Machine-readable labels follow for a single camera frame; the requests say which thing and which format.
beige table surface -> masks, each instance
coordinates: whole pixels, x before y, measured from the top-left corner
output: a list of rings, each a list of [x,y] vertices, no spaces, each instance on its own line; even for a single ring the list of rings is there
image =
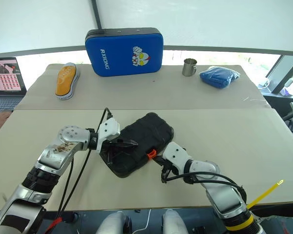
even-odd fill
[[[59,100],[55,96],[57,74],[62,64],[51,64],[30,87],[16,107],[31,109],[93,109],[106,106],[123,110],[269,108],[257,87],[239,65],[226,66],[241,77],[225,89],[205,84],[199,78],[209,65],[197,66],[191,77],[181,74],[182,66],[162,66],[156,73],[100,77],[89,64],[78,65],[81,75],[74,96]]]
[[[124,128],[149,111],[112,112]],[[155,112],[173,126],[173,140],[194,159],[216,162],[222,174],[243,185],[248,203],[281,179],[285,180],[282,186],[261,203],[293,202],[293,135],[274,109]],[[101,114],[102,110],[15,111],[0,130],[0,208],[3,196],[9,197],[24,180],[60,128],[71,124],[96,128]],[[75,154],[72,183],[85,155],[86,151]],[[48,210],[57,209],[68,171],[45,205]],[[129,177],[118,178],[92,152],[67,209],[209,206],[202,186],[185,184],[181,179],[163,184],[160,176],[161,167],[151,161]]]

blue cloth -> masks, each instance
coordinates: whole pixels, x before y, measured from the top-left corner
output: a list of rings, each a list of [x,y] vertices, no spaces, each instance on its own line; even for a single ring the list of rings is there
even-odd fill
[[[240,73],[225,67],[210,67],[208,70],[200,73],[203,82],[223,89],[230,85],[231,82],[240,77]]]

laptop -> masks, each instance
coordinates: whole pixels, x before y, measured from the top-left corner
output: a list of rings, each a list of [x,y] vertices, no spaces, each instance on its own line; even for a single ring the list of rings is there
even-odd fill
[[[13,111],[26,94],[15,57],[0,58],[0,112]]]

blue case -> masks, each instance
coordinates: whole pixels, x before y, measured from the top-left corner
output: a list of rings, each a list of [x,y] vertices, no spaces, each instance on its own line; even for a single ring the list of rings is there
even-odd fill
[[[163,46],[156,28],[96,29],[85,38],[92,68],[102,77],[157,72]]]

stainless steel mug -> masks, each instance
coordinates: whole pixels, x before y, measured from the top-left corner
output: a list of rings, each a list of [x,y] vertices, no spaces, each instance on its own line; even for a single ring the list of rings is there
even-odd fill
[[[193,76],[196,72],[196,63],[197,61],[193,58],[187,58],[184,60],[185,64],[182,69],[182,75],[186,77]]]

